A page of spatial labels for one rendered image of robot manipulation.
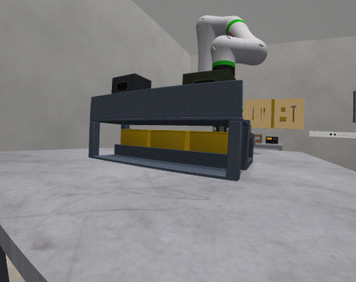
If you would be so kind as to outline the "dark blue-grey metal shelf rack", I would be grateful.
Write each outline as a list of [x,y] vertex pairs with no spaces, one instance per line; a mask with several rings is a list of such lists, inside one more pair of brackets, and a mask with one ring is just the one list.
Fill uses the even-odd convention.
[[[250,120],[241,118],[242,111],[243,80],[95,96],[91,98],[89,158],[238,181],[240,171],[252,164],[256,145]],[[227,154],[115,144],[114,155],[99,156],[100,123],[113,121],[125,121],[122,129],[130,125],[228,126]]]

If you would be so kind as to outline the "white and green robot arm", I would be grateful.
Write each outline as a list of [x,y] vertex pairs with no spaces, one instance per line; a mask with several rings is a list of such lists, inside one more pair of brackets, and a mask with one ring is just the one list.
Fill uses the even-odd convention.
[[196,31],[198,72],[229,68],[235,76],[236,63],[259,65],[267,57],[266,44],[238,16],[205,15],[197,21]]

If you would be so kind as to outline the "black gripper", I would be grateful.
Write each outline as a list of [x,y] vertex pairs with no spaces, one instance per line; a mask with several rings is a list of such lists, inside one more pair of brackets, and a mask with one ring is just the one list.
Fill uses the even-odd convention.
[[[219,126],[214,126],[214,130],[216,130],[216,132],[219,132]],[[224,132],[229,131],[229,127],[225,126],[224,127]]]

